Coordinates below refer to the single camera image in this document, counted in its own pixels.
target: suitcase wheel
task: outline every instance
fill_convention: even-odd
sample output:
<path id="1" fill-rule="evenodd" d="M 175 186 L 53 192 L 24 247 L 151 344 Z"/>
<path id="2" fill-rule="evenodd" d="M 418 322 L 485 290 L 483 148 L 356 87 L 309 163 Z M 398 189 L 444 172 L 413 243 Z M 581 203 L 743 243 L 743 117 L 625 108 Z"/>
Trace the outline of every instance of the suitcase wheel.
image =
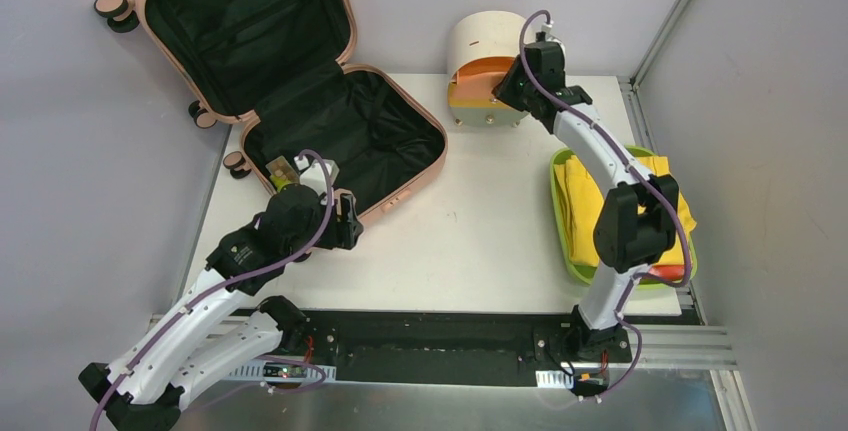
<path id="1" fill-rule="evenodd" d="M 94 11 L 101 18 L 117 18 L 130 9 L 129 0 L 95 0 Z"/>
<path id="2" fill-rule="evenodd" d="M 116 33 L 129 33 L 138 27 L 138 15 L 135 14 L 135 11 L 132 11 L 129 16 L 121 21 L 115 21 L 114 18 L 108 18 L 106 19 L 106 24 L 109 25 L 109 29 Z"/>
<path id="3" fill-rule="evenodd" d="M 194 124 L 200 129 L 208 129 L 218 122 L 215 116 L 212 116 L 209 111 L 200 105 L 200 101 L 195 101 L 188 105 L 188 115 L 194 120 Z"/>
<path id="4" fill-rule="evenodd" d="M 250 175 L 250 168 L 247 168 L 247 169 L 235 168 L 235 169 L 230 170 L 230 176 L 232 176 L 233 179 L 242 179 L 242 178 L 246 178 L 249 175 Z"/>
<path id="5" fill-rule="evenodd" d="M 244 155 L 241 154 L 241 151 L 233 151 L 232 153 L 224 156 L 224 167 L 227 169 L 236 169 L 241 167 L 247 161 L 244 159 Z"/>

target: yellow cloth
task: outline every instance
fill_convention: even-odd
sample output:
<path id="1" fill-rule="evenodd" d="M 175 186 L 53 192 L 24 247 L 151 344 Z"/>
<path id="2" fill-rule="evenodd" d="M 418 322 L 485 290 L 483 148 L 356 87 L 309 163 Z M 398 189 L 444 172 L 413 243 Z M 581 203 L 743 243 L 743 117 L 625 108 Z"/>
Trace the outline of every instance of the yellow cloth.
<path id="1" fill-rule="evenodd" d="M 647 156 L 637 159 L 657 176 L 671 174 L 668 158 L 665 156 Z M 557 194 L 564 220 L 568 259 L 574 264 L 597 266 L 600 258 L 595 252 L 592 234 L 604 205 L 601 191 L 576 156 L 566 160 L 565 164 L 554 165 L 554 174 L 559 188 Z M 682 193 L 677 204 L 677 214 L 683 223 L 686 238 L 689 239 L 696 223 Z M 674 247 L 662 255 L 657 265 L 682 264 L 683 248 L 678 239 Z"/>

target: yellow towel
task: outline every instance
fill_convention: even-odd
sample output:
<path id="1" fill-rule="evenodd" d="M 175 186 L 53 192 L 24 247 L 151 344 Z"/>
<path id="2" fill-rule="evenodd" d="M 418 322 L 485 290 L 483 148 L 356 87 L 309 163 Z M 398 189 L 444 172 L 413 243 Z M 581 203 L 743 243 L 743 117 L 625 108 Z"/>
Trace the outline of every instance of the yellow towel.
<path id="1" fill-rule="evenodd" d="M 647 156 L 637 159 L 657 176 L 670 174 L 668 158 L 665 156 Z M 554 174 L 559 187 L 557 194 L 559 195 L 560 208 L 565 220 L 568 259 L 574 264 L 597 266 L 600 258 L 598 253 L 595 252 L 592 234 L 604 204 L 601 191 L 592 176 L 589 175 L 589 171 L 577 157 L 569 158 L 565 164 L 555 165 Z M 686 237 L 689 239 L 696 223 L 682 193 L 677 205 L 677 214 L 683 223 Z M 678 239 L 674 247 L 662 255 L 657 265 L 682 264 L 683 249 Z"/>

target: suitcase lining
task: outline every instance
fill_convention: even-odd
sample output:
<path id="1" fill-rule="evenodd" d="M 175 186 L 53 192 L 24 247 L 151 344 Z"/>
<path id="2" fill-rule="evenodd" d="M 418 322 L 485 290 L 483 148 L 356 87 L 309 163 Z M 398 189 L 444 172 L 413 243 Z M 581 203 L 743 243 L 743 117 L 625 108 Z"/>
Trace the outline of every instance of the suitcase lining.
<path id="1" fill-rule="evenodd" d="M 364 212 L 445 149 L 382 76 L 336 63 L 351 39 L 343 0 L 147 0 L 145 17 L 212 110 L 256 111 L 244 150 L 266 178 L 268 162 L 313 149 Z"/>

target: red wire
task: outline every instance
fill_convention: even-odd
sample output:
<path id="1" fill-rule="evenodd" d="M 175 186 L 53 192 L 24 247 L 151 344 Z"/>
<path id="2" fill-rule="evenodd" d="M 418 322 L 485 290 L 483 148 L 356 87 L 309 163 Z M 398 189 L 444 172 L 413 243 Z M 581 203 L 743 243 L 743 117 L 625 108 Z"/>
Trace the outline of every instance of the red wire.
<path id="1" fill-rule="evenodd" d="M 303 355 L 303 362 L 308 363 L 310 359 L 312 359 L 312 352 L 315 348 L 313 348 L 314 341 L 312 340 L 312 336 L 307 336 L 304 340 L 306 342 L 306 354 Z"/>
<path id="2" fill-rule="evenodd" d="M 609 368 L 609 353 L 607 351 L 604 351 L 603 353 L 601 353 L 601 370 L 598 372 L 598 374 L 603 376 L 608 368 Z"/>

